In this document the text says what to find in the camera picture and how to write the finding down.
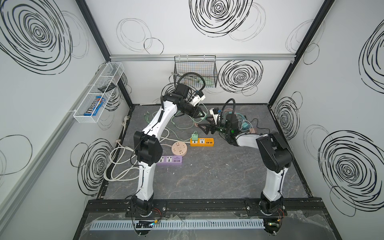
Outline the orange power strip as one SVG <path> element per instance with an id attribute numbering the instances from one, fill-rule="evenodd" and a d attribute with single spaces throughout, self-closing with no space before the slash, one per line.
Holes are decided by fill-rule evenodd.
<path id="1" fill-rule="evenodd" d="M 198 138 L 197 140 L 190 141 L 191 147 L 213 147 L 214 139 L 213 138 Z"/>

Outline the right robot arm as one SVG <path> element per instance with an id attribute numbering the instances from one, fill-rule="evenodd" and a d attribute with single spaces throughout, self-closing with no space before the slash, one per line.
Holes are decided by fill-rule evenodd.
<path id="1" fill-rule="evenodd" d="M 206 124 L 198 124 L 205 133 L 223 134 L 224 140 L 235 147 L 258 149 L 267 168 L 266 183 L 259 203 L 261 212 L 270 216 L 283 208 L 282 188 L 294 154 L 279 132 L 254 134 L 242 132 L 239 120 L 234 114 L 223 117 L 222 113 L 214 113 L 207 118 Z"/>

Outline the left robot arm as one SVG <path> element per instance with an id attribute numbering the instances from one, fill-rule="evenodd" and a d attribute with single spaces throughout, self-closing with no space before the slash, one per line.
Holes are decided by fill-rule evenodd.
<path id="1" fill-rule="evenodd" d="M 132 197 L 132 205 L 141 215 L 147 216 L 153 208 L 154 190 L 153 181 L 155 168 L 163 155 L 160 143 L 161 136 L 169 121 L 177 112 L 198 119 L 204 116 L 204 111 L 198 103 L 205 99 L 203 85 L 189 98 L 190 87 L 177 84 L 175 89 L 160 97 L 161 107 L 142 130 L 134 134 L 134 151 L 139 167 L 139 182 L 137 192 Z"/>

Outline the green item in basket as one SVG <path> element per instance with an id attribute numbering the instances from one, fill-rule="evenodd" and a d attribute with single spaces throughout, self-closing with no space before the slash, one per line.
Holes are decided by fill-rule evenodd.
<path id="1" fill-rule="evenodd" d="M 215 77 L 203 76 L 203 79 L 206 83 L 206 88 L 215 88 L 217 86 L 217 80 Z"/>

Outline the pink round power strip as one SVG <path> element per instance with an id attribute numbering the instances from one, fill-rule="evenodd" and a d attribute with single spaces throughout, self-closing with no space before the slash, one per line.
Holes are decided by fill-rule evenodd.
<path id="1" fill-rule="evenodd" d="M 187 144 L 184 142 L 175 142 L 171 147 L 172 153 L 175 156 L 184 157 L 187 154 Z"/>

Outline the purple power strip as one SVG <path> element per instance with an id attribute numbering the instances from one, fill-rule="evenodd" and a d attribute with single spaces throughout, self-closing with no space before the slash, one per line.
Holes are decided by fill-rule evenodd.
<path id="1" fill-rule="evenodd" d="M 161 156 L 160 160 L 157 162 L 158 165 L 181 165 L 183 162 L 182 156 Z"/>

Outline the blue candy pack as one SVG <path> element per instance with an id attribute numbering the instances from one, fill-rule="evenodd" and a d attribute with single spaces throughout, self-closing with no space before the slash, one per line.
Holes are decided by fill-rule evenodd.
<path id="1" fill-rule="evenodd" d="M 94 101 L 91 103 L 90 107 L 84 113 L 84 116 L 96 116 L 99 109 L 105 103 L 105 98 L 97 96 Z"/>

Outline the white wall plug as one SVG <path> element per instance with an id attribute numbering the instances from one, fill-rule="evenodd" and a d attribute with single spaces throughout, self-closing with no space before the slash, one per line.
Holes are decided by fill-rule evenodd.
<path id="1" fill-rule="evenodd" d="M 122 123 L 122 126 L 125 127 L 129 119 L 130 119 L 129 116 L 125 116 L 125 117 L 124 117 L 124 120 L 123 120 L 123 123 Z"/>

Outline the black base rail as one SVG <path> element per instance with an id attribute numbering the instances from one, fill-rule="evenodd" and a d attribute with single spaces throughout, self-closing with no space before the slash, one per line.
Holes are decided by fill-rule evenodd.
<path id="1" fill-rule="evenodd" d="M 260 199 L 171 199 L 153 200 L 149 211 L 140 209 L 129 200 L 90 200 L 84 210 L 89 213 L 124 213 L 132 217 L 166 217 L 176 213 L 195 212 L 235 212 L 250 217 L 265 217 L 267 210 L 262 209 Z"/>

